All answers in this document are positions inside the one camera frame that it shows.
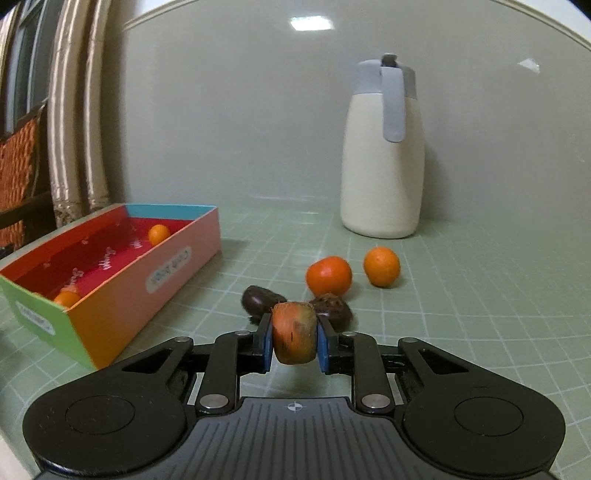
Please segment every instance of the cardboard box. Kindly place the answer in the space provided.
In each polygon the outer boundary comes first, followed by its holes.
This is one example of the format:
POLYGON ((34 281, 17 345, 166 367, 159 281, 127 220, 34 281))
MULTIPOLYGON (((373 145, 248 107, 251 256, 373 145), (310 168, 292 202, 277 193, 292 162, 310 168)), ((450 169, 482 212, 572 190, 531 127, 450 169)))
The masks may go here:
POLYGON ((220 247, 214 206, 119 205, 8 264, 0 285, 23 326, 103 368, 220 247), (159 223, 171 236, 152 247, 147 233, 159 223), (65 308, 50 300, 69 284, 80 301, 65 308))

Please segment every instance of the gray wall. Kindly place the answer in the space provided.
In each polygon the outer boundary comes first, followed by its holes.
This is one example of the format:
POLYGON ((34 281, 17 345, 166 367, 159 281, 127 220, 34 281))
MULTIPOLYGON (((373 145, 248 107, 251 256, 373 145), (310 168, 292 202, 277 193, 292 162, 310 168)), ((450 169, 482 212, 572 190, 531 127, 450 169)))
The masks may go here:
POLYGON ((591 51, 505 5, 200 0, 117 18, 102 123, 118 199, 337 206, 354 66, 391 51, 417 71, 425 216, 591 220, 591 51), (318 14, 335 29, 289 25, 318 14))

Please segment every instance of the table surface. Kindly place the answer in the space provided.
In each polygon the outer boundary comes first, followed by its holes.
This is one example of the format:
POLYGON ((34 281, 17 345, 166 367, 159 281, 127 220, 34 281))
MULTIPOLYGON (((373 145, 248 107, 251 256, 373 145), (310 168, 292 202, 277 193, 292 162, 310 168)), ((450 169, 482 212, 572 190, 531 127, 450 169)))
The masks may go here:
MULTIPOLYGON (((220 208, 222 253, 158 312, 122 353, 168 338, 212 343, 233 330, 255 330, 241 308, 256 284, 289 300, 309 300, 307 267, 328 255, 349 260, 346 299, 352 329, 395 345, 414 336, 550 398, 567 423, 553 466, 563 480, 591 471, 591 260, 588 240, 477 224, 423 221, 416 235, 377 241, 345 230, 326 212, 220 208), (372 287, 362 268, 367 250, 392 248, 402 274, 393 288, 372 287)), ((21 433, 23 415, 42 393, 89 371, 49 347, 14 319, 0 294, 0 428, 31 473, 37 467, 21 433)), ((317 361, 242 379, 243 395, 348 395, 343 375, 326 377, 317 361)))

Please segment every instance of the crosshair mark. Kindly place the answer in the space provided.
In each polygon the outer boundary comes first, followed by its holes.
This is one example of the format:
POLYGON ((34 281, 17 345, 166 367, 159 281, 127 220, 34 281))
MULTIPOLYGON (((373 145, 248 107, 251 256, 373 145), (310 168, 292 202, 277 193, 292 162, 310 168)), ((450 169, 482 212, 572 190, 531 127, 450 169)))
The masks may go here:
POLYGON ((288 410, 291 410, 293 413, 299 412, 302 408, 305 408, 301 403, 296 402, 295 400, 286 406, 288 410))

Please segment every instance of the orange fruit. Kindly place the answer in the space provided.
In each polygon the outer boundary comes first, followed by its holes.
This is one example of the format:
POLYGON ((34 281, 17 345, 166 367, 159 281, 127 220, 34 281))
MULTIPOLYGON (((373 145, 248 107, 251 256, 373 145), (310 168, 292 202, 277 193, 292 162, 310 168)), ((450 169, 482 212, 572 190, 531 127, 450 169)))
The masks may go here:
POLYGON ((148 232, 148 240, 152 246, 156 246, 164 242, 170 236, 170 230, 165 225, 154 225, 148 232))
POLYGON ((389 287, 400 276, 400 259, 387 247, 375 247, 365 255, 363 270, 375 287, 389 287))
POLYGON ((53 299, 54 302, 66 308, 72 307, 79 300, 80 295, 70 290, 62 291, 56 298, 53 299))
POLYGON ((318 297, 325 293, 344 295, 351 287, 353 272, 347 261, 341 257, 326 257, 308 267, 306 283, 318 297))
POLYGON ((65 287, 63 287, 60 292, 62 291, 72 291, 78 295, 80 295, 80 291, 78 290, 78 287, 76 287, 76 285, 66 285, 65 287))

